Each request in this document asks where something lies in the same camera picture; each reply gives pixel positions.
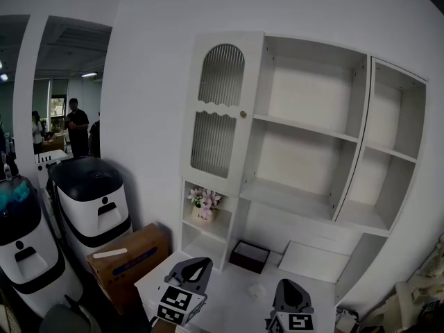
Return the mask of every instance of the potted flower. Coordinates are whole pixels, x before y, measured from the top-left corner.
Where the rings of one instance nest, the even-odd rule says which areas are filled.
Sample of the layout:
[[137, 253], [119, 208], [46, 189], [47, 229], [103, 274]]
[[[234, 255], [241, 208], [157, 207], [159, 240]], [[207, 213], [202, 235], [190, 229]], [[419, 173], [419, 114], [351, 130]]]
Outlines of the potted flower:
[[202, 187], [191, 189], [189, 192], [188, 199], [193, 204], [191, 217], [196, 221], [214, 221], [217, 216], [216, 206], [221, 202], [221, 196]]

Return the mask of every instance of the door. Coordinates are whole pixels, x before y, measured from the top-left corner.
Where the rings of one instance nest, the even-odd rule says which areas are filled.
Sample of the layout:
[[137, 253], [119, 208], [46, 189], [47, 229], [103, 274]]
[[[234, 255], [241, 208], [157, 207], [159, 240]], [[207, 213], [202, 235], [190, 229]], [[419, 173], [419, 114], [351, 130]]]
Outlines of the door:
[[263, 45], [263, 32], [196, 37], [182, 136], [185, 180], [239, 194]]

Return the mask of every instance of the ribbed glass panel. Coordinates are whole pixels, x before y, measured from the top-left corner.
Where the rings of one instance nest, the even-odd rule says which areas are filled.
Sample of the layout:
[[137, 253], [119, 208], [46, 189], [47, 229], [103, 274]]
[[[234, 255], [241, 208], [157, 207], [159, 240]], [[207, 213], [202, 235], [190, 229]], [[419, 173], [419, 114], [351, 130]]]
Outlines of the ribbed glass panel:
[[228, 177], [236, 119], [217, 113], [196, 113], [191, 166], [222, 178]]
[[244, 67], [244, 55], [237, 47], [214, 47], [203, 61], [198, 100], [239, 106]]

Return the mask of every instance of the white cabinet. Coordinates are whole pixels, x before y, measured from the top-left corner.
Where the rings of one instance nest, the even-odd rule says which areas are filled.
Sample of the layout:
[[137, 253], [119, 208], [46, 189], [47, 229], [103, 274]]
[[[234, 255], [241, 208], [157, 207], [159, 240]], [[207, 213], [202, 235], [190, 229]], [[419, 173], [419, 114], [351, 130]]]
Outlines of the white cabinet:
[[425, 120], [425, 81], [372, 58], [368, 119], [338, 221], [389, 232], [411, 186]]
[[184, 178], [239, 193], [263, 45], [263, 32], [196, 38], [182, 136]]
[[[239, 239], [274, 259], [291, 242], [282, 268], [327, 278], [338, 304], [402, 211], [420, 160], [426, 86], [339, 46], [199, 35], [182, 138], [180, 249], [222, 270]], [[193, 187], [224, 196], [215, 222], [193, 221]]]

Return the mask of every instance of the person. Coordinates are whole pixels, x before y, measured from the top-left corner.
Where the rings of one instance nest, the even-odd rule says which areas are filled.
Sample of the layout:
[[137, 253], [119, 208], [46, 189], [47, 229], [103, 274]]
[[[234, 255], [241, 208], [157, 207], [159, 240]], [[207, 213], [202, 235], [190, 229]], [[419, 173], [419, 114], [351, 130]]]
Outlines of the person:
[[63, 129], [68, 128], [71, 150], [74, 157], [88, 155], [88, 116], [78, 108], [77, 99], [69, 100], [71, 112], [65, 118]]
[[33, 145], [34, 145], [34, 154], [43, 153], [43, 139], [42, 132], [43, 127], [40, 122], [40, 116], [37, 111], [33, 111]]
[[0, 115], [0, 152], [6, 153], [6, 139], [5, 139], [5, 132], [3, 131], [3, 122], [1, 120], [1, 115]]
[[89, 130], [89, 151], [93, 157], [100, 158], [100, 120], [94, 122]]

